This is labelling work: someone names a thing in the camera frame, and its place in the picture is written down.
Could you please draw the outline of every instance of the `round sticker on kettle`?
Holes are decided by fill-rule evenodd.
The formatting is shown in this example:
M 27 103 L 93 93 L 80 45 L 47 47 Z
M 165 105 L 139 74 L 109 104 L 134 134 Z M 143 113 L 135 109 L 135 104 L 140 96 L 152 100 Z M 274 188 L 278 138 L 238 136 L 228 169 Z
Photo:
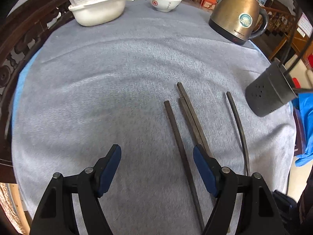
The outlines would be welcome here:
M 243 27 L 249 28 L 252 25 L 252 17 L 247 13 L 241 13 L 239 15 L 239 22 Z

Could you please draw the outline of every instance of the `metal screw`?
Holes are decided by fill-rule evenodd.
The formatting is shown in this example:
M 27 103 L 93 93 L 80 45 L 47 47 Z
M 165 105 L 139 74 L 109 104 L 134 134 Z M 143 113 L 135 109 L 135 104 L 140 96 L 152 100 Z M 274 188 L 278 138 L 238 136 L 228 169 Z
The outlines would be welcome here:
M 256 179 L 262 178 L 261 174 L 259 174 L 258 172 L 254 173 L 253 175 Z
M 58 179 L 60 176 L 61 176 L 60 172 L 55 172 L 52 177 L 54 179 Z
M 94 171 L 94 169 L 93 169 L 92 167 L 87 167 L 87 168 L 85 169 L 85 172 L 86 172 L 87 174 L 92 173 L 93 171 Z
M 228 168 L 228 167 L 223 167 L 222 168 L 222 172 L 224 172 L 224 173 L 229 173 L 230 172 L 230 169 Z

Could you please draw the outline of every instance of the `gray towel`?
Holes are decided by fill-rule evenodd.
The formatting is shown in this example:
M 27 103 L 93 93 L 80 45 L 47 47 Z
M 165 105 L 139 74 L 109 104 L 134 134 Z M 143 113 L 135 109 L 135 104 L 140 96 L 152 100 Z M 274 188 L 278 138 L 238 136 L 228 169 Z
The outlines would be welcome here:
M 282 190 L 294 153 L 289 105 L 259 118 L 245 88 L 269 62 L 208 25 L 209 12 L 180 4 L 164 13 L 149 1 L 127 3 L 118 19 L 95 27 L 75 20 L 52 33 L 29 70 L 13 127 L 13 163 L 26 206 L 34 216 L 56 171 L 80 173 L 112 144 L 122 160 L 101 199 L 114 234 L 199 234 L 183 165 L 164 104 L 169 100 L 186 148 L 205 223 L 212 211 L 192 158 L 194 142 L 179 108 L 182 82 L 214 158 L 244 174 L 242 147 L 226 99 L 230 91 L 245 131 L 251 173 Z M 231 222 L 235 233 L 241 197 Z M 76 219 L 87 234 L 74 197 Z

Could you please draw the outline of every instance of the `gold kettle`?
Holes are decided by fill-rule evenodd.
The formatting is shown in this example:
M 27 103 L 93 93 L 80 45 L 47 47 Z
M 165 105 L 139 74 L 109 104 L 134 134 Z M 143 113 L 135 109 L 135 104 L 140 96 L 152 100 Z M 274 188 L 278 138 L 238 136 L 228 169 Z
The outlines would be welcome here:
M 259 15 L 263 18 L 261 26 L 253 32 Z M 258 0 L 221 0 L 209 20 L 212 29 L 238 45 L 263 34 L 268 23 L 267 12 Z

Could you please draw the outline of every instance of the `kettle handle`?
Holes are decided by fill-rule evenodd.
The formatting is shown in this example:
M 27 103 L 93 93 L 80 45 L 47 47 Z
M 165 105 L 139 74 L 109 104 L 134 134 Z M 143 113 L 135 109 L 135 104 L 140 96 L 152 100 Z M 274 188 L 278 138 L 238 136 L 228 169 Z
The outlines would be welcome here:
M 263 21 L 262 21 L 262 24 L 261 26 L 259 27 L 258 30 L 254 31 L 251 33 L 250 37 L 249 37 L 249 40 L 255 38 L 255 37 L 258 37 L 260 36 L 261 34 L 263 34 L 267 28 L 267 25 L 269 24 L 269 16 L 267 15 L 267 11 L 263 8 L 260 8 L 260 13 L 259 13 L 262 18 L 263 18 Z

